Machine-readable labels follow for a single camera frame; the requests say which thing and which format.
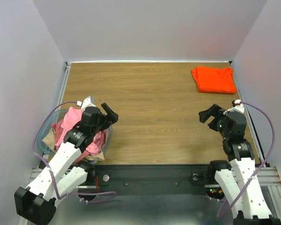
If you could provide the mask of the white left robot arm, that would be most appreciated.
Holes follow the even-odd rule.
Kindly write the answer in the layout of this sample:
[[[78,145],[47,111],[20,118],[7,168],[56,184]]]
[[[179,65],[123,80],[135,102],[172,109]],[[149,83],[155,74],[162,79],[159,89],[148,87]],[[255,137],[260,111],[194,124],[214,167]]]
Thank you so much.
[[[118,114],[106,103],[101,107],[104,113],[95,106],[83,107],[81,118],[67,129],[51,161],[27,187],[16,190],[15,208],[19,216],[36,225],[47,225],[64,198],[73,194],[78,185],[94,181],[93,165],[85,161],[78,162],[69,173],[66,171],[91,145],[96,134],[118,121]]]

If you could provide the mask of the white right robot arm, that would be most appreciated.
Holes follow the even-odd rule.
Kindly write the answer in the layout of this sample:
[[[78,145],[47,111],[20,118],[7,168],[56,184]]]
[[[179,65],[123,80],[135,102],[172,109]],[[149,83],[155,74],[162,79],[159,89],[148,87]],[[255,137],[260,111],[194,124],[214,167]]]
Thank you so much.
[[[264,199],[257,178],[266,161],[260,167],[255,166],[252,146],[244,137],[247,125],[244,104],[241,100],[235,100],[232,105],[226,110],[214,104],[199,112],[201,123],[213,117],[208,127],[220,133],[223,150],[228,157],[228,161],[210,162],[206,171],[207,180],[218,183],[222,189],[229,204],[228,211],[233,214],[233,224],[280,225],[280,219],[273,216]]]

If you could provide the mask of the orange t shirt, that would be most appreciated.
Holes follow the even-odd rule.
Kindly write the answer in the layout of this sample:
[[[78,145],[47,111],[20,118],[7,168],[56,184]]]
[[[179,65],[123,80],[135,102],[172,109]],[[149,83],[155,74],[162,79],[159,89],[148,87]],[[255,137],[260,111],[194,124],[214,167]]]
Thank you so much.
[[[234,70],[230,67],[211,68],[197,66],[191,70],[199,93],[236,94],[233,80]]]

